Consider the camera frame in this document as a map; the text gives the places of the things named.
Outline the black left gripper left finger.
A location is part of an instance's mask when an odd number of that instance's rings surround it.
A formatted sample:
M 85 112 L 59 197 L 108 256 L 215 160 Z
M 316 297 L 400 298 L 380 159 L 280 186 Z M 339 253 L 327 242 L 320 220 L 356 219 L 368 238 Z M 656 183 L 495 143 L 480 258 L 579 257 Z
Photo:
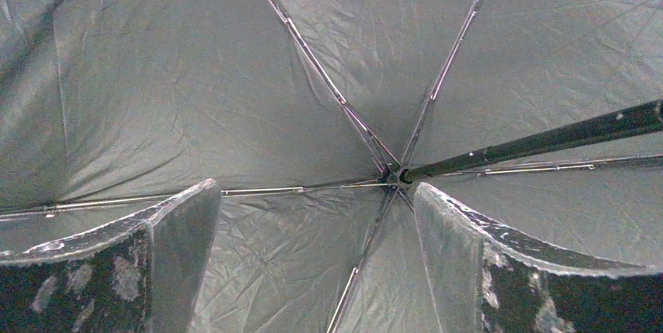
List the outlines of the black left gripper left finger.
M 207 179 L 87 231 L 3 252 L 2 331 L 187 331 L 220 205 Z

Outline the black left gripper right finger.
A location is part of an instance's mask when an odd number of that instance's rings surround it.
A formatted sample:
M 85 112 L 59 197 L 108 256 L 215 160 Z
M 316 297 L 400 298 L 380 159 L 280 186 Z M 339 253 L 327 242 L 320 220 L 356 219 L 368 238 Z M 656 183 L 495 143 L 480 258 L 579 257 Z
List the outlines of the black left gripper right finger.
M 430 184 L 414 193 L 428 287 L 444 332 L 659 332 L 662 272 L 562 248 Z

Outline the pink and black folding umbrella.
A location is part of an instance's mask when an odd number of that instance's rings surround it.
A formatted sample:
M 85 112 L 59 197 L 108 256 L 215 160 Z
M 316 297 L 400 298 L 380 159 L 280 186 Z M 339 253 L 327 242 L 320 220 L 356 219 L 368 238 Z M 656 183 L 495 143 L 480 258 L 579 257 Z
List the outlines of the pink and black folding umbrella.
M 1 0 L 1 254 L 207 179 L 185 332 L 444 332 L 422 183 L 662 272 L 662 0 Z

